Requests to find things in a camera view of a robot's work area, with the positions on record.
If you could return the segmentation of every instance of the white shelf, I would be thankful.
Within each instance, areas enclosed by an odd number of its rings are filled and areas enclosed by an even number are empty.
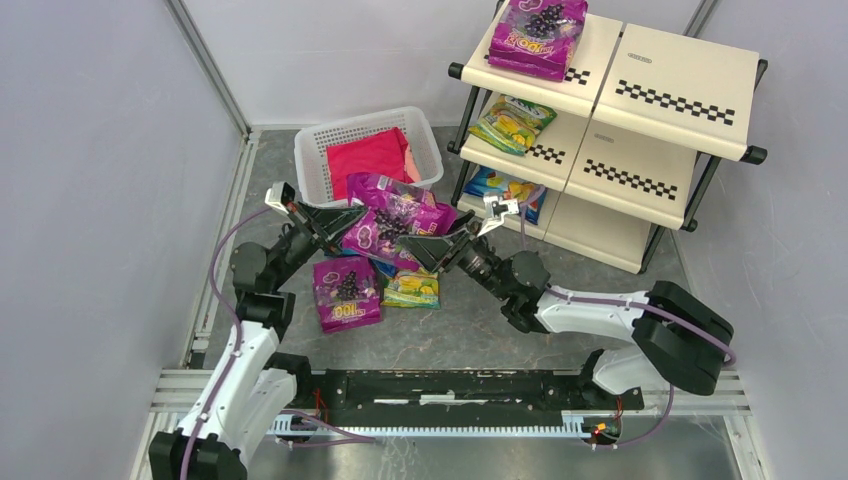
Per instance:
[[[544,240],[631,273],[642,267],[651,224],[562,194]]]
[[[683,225],[696,154],[593,119],[565,193],[677,230]]]
[[[758,61],[756,52],[627,25],[593,118],[739,160]]]
[[[492,92],[489,102],[483,107],[484,112],[489,110],[499,95]],[[558,111],[557,118],[542,131],[536,144],[524,156],[502,152],[470,134],[459,156],[561,192],[568,181],[588,123],[588,118]]]
[[[586,24],[566,80],[554,82],[489,65],[486,56],[492,35],[503,11],[498,12],[477,49],[462,69],[462,81],[471,85],[503,92],[542,105],[588,117],[601,87],[622,23],[618,20],[586,15]]]

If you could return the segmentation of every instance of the white plastic basket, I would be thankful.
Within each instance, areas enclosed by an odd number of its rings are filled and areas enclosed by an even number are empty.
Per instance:
[[[319,207],[347,205],[347,200],[333,200],[327,147],[370,137],[393,127],[400,128],[406,135],[415,156],[415,166],[421,173],[421,181],[413,185],[429,190],[445,173],[442,155],[424,112],[416,107],[403,107],[299,131],[294,137],[294,164],[303,201]]]

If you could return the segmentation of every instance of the snack package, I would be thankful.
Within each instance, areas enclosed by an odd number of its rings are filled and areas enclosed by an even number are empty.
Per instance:
[[[373,173],[348,176],[348,202],[359,202],[368,213],[345,233],[342,248],[405,270],[418,270],[415,258],[397,245],[401,235],[444,235],[456,212],[436,203],[427,190]]]
[[[525,182],[488,167],[480,167],[471,181],[465,185],[464,191],[475,197],[482,197],[487,193],[498,193],[503,195],[504,199],[517,198],[518,201],[523,202],[527,200],[527,196],[534,188],[536,188],[535,183]],[[535,202],[527,207],[525,218],[533,225],[539,224],[539,212],[542,210],[542,204],[545,203],[545,195],[547,194],[546,189]]]
[[[585,0],[509,0],[489,46],[489,64],[563,81],[589,5]]]
[[[556,115],[554,109],[544,105],[501,95],[468,131],[498,150],[524,155]]]
[[[380,321],[377,275],[367,258],[341,257],[316,263],[312,293],[324,333]]]
[[[428,273],[424,269],[417,272],[399,270],[394,278],[389,278],[383,289],[382,305],[386,307],[440,308],[439,275]]]

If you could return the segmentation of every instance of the checkered pattern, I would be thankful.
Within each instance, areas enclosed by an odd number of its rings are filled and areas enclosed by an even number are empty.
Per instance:
[[[541,157],[542,159],[550,162],[553,162],[557,165],[562,165],[562,159],[565,157],[565,152],[562,150],[557,150],[555,148],[546,147],[544,145],[533,145],[529,149],[527,149],[527,153],[533,155],[534,157]]]
[[[722,111],[722,109],[715,105],[705,107],[701,102],[690,103],[683,97],[673,98],[668,93],[659,94],[653,88],[642,90],[641,85],[628,85],[627,80],[619,80],[618,85],[619,87],[615,90],[615,93],[619,95],[629,95],[634,100],[641,97],[645,103],[656,103],[663,108],[674,108],[674,111],[680,113],[689,111],[693,117],[704,116],[707,120],[713,122],[721,120],[725,125],[733,125],[733,120],[730,117],[736,114],[736,110],[728,108]]]
[[[589,75],[591,75],[591,72],[589,72],[588,70],[583,70],[582,72],[577,73],[577,70],[568,67],[568,71],[565,72],[565,81],[573,82],[577,80],[577,83],[579,83],[580,85],[586,85],[587,83],[589,83],[589,81],[586,80]]]
[[[641,189],[645,193],[653,192],[658,197],[666,197],[674,200],[677,195],[677,185],[666,185],[665,182],[655,182],[650,178],[642,178],[640,175],[630,175],[626,171],[618,171],[615,167],[608,167],[601,162],[595,162],[591,158],[586,159],[587,166],[583,168],[586,173],[594,173],[596,177],[606,177],[611,182],[619,185],[629,185],[633,189]]]

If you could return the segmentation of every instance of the gray wall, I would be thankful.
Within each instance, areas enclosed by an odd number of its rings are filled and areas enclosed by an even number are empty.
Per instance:
[[[469,86],[447,75],[496,0],[186,0],[254,124],[314,124],[398,106],[458,125]],[[590,0],[589,12],[682,32],[698,0]]]
[[[680,237],[696,290],[736,326],[778,479],[845,478],[846,18],[845,2],[722,2],[704,32],[771,62],[749,137],[768,160],[723,165]]]
[[[0,6],[0,478],[125,478],[239,137],[161,0]]]

